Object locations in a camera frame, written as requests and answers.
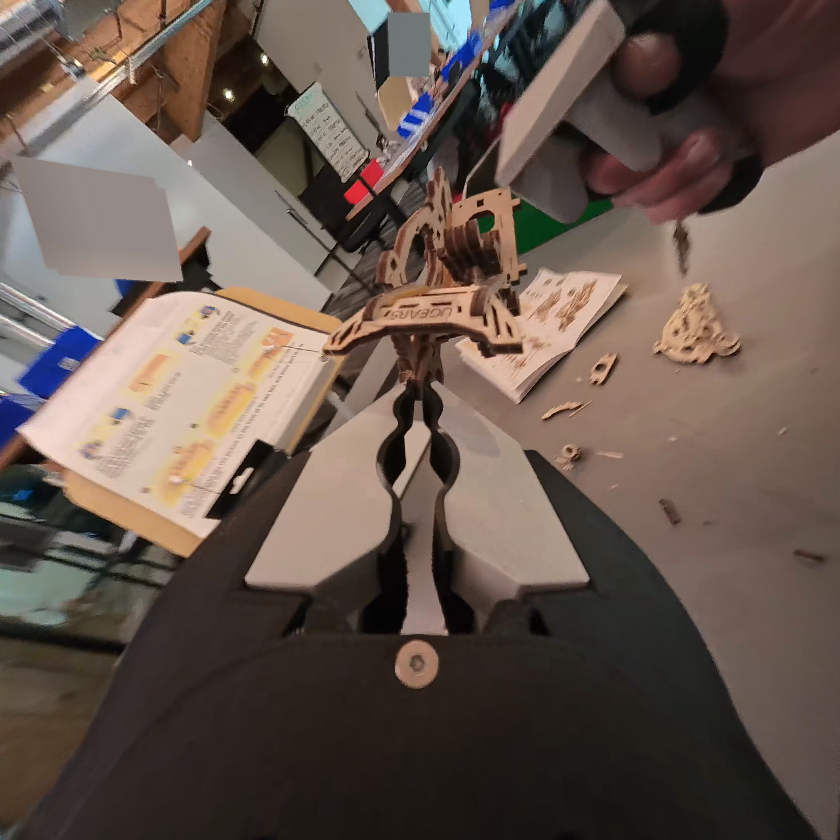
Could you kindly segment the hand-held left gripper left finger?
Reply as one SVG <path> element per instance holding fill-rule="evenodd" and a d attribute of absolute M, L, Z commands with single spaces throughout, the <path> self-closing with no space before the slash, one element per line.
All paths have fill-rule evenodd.
<path fill-rule="evenodd" d="M 245 575 L 249 589 L 327 602 L 371 602 L 393 540 L 396 497 L 379 456 L 401 422 L 396 385 L 309 451 Z"/>

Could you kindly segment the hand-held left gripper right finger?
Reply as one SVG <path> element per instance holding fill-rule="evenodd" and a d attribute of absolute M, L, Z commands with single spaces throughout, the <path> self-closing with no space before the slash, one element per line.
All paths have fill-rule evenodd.
<path fill-rule="evenodd" d="M 433 577 L 445 615 L 489 615 L 501 602 L 590 583 L 548 491 L 520 444 L 439 383 L 423 419 L 434 503 Z"/>

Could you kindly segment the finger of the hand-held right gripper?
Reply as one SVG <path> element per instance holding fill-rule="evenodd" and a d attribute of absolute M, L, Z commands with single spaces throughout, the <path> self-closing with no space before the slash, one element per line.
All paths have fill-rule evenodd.
<path fill-rule="evenodd" d="M 498 148 L 488 148 L 469 171 L 463 193 L 487 193 L 497 189 Z"/>
<path fill-rule="evenodd" d="M 625 39 L 625 27 L 607 1 L 589 2 L 537 76 L 509 111 L 498 144 L 496 180 L 511 186 L 608 67 Z"/>

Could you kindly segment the brown wooden model assembly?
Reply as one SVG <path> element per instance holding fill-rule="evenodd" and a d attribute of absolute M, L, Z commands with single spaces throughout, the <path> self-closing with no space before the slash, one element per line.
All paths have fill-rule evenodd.
<path fill-rule="evenodd" d="M 507 187 L 454 202 L 443 168 L 427 182 L 426 202 L 400 226 L 377 263 L 383 293 L 345 320 L 322 354 L 345 356 L 389 338 L 398 381 L 419 400 L 443 382 L 443 343 L 467 338 L 483 358 L 523 351 L 516 286 L 527 267 L 519 260 L 515 212 Z"/>

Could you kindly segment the pale wooden parts sheet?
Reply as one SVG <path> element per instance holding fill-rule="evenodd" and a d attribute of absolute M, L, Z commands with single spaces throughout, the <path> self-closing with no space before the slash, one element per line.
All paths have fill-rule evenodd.
<path fill-rule="evenodd" d="M 713 357 L 727 358 L 740 350 L 740 337 L 723 328 L 709 285 L 696 283 L 683 290 L 653 353 L 687 365 L 707 364 Z"/>

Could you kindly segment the person's right hand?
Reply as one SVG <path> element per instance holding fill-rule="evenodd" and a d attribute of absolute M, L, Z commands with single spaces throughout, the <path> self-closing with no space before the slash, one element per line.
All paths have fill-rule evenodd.
<path fill-rule="evenodd" d="M 727 1 L 726 45 L 710 76 L 716 100 L 758 163 L 739 161 L 705 124 L 650 171 L 588 150 L 581 174 L 593 196 L 645 213 L 652 224 L 733 207 L 763 171 L 818 145 L 839 127 L 839 2 Z"/>

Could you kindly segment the blue striped storage bin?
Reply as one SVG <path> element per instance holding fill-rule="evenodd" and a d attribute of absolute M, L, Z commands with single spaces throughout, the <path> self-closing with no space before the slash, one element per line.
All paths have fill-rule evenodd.
<path fill-rule="evenodd" d="M 434 112 L 435 102 L 431 91 L 425 91 L 403 115 L 396 132 L 403 140 L 408 140 L 421 130 Z"/>
<path fill-rule="evenodd" d="M 487 52 L 484 47 L 482 33 L 478 29 L 471 29 L 465 42 L 448 58 L 440 71 L 441 78 L 449 84 L 456 84 L 460 78 L 470 78 L 474 61 L 479 60 Z"/>

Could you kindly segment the stacked green plastic bins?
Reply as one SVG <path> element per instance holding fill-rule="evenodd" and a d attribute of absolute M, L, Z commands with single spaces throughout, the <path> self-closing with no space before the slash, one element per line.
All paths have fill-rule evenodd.
<path fill-rule="evenodd" d="M 560 223 L 537 207 L 521 199 L 513 214 L 518 254 L 524 255 L 563 234 L 596 219 L 613 209 L 609 199 L 590 201 L 576 221 Z"/>

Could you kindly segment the red plastic bin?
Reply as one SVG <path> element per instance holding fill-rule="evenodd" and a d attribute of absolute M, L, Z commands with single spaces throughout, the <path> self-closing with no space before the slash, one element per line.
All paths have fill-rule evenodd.
<path fill-rule="evenodd" d="M 344 199 L 352 207 L 358 205 L 365 196 L 371 193 L 370 189 L 377 186 L 382 177 L 382 163 L 379 159 L 373 159 L 347 187 L 343 194 Z"/>

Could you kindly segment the black office chair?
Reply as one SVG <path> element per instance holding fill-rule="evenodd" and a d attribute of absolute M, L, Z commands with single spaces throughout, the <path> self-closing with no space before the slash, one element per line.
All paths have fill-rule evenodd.
<path fill-rule="evenodd" d="M 338 250 L 352 254 L 364 251 L 365 247 L 374 242 L 384 249 L 386 246 L 382 230 L 387 223 L 394 221 L 389 210 L 397 205 L 388 194 L 373 197 L 370 192 L 364 190 L 364 196 L 371 201 L 359 213 L 349 218 L 354 207 L 345 198 L 344 192 L 344 184 L 341 183 L 339 175 L 331 167 L 324 165 L 312 178 L 300 199 L 335 241 L 335 245 L 329 250 L 329 258 L 338 262 L 352 278 L 365 286 L 365 281 L 339 257 Z"/>

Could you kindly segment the handwritten whiteboard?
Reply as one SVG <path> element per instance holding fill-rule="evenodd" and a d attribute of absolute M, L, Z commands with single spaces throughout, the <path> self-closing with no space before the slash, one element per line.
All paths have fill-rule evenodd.
<path fill-rule="evenodd" d="M 320 82 L 305 88 L 287 107 L 286 115 L 297 123 L 342 184 L 354 181 L 369 162 L 371 153 Z"/>

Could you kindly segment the open instruction booklet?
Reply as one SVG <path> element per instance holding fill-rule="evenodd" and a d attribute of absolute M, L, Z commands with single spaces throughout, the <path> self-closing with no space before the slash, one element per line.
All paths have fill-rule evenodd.
<path fill-rule="evenodd" d="M 626 289 L 621 275 L 587 270 L 560 273 L 543 267 L 519 296 L 516 321 L 521 353 L 485 358 L 468 339 L 458 341 L 455 348 L 470 369 L 520 404 Z"/>

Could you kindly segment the blue storage crate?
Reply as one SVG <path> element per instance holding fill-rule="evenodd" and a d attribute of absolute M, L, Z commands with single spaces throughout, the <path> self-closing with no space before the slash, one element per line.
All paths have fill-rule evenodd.
<path fill-rule="evenodd" d="M 30 395 L 46 401 L 101 343 L 102 339 L 78 325 L 65 329 L 38 353 L 17 378 L 17 384 Z"/>

